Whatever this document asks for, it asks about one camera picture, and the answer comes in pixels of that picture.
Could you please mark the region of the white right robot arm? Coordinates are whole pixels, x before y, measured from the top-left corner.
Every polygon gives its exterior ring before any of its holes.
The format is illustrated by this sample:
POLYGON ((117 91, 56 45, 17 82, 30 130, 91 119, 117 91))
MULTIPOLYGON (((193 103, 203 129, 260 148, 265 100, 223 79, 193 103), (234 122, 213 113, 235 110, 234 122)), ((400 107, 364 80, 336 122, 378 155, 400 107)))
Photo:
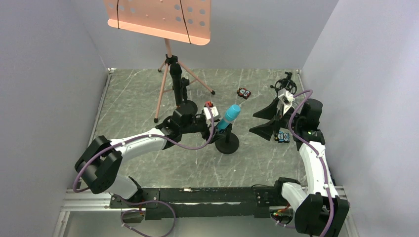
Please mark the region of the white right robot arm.
POLYGON ((336 237, 349 211, 347 200, 340 198, 333 184, 325 156, 325 138, 318 129, 323 104, 308 99, 300 111, 296 104, 288 109, 274 99, 267 107, 253 114, 267 123, 249 129, 266 140, 288 129, 302 158, 307 188, 291 178, 279 178, 275 188, 294 210, 294 226, 298 233, 312 236, 336 237))

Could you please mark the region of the small black mic stand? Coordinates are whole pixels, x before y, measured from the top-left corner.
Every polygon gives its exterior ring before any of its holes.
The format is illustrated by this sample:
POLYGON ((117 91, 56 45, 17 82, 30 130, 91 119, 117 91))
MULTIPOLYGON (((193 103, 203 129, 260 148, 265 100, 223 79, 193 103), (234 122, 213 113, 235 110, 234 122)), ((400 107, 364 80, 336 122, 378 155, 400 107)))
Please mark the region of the small black mic stand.
POLYGON ((229 124, 225 131, 214 136, 216 149, 222 154, 229 155, 235 153, 240 145, 239 138, 232 132, 233 125, 229 124))

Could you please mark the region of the blue microphone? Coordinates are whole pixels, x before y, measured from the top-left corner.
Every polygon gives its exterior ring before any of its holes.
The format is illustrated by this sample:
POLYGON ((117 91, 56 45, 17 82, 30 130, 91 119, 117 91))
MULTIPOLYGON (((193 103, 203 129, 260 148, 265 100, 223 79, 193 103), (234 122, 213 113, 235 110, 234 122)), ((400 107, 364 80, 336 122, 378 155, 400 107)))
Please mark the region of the blue microphone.
POLYGON ((240 114, 240 112, 241 112, 241 107, 239 105, 237 105, 237 104, 231 105, 227 109, 224 117, 217 124, 217 126, 216 126, 217 127, 217 131, 219 133, 223 133, 226 130, 227 126, 229 124, 231 124, 238 117, 238 115, 240 114))

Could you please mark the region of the black round-base mic stand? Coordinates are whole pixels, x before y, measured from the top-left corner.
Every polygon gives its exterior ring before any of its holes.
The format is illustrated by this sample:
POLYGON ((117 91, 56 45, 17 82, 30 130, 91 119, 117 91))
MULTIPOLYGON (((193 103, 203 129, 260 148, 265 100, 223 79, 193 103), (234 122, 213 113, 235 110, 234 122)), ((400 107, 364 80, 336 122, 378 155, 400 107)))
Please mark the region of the black round-base mic stand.
POLYGON ((195 102, 188 100, 187 87, 190 85, 189 79, 182 77, 180 80, 180 95, 181 95, 181 108, 188 113, 195 115, 198 111, 195 102))

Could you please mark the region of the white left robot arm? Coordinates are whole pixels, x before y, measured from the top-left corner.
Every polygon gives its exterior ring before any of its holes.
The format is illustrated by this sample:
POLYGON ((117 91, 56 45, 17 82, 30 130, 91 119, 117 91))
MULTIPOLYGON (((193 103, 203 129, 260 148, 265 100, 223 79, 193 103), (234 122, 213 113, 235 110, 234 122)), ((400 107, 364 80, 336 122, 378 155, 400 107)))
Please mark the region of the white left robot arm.
POLYGON ((217 107, 205 104, 202 112, 195 115, 177 109, 162 123, 141 134, 112 140, 105 136, 96 137, 75 164, 74 192, 81 192, 77 185, 82 179, 94 194, 112 193, 129 201, 140 200, 141 186, 133 178, 119 174, 121 164, 173 146, 188 149, 180 144, 184 134, 200 133, 206 141, 199 146, 201 149, 212 143, 216 134, 214 123, 219 118, 217 107))

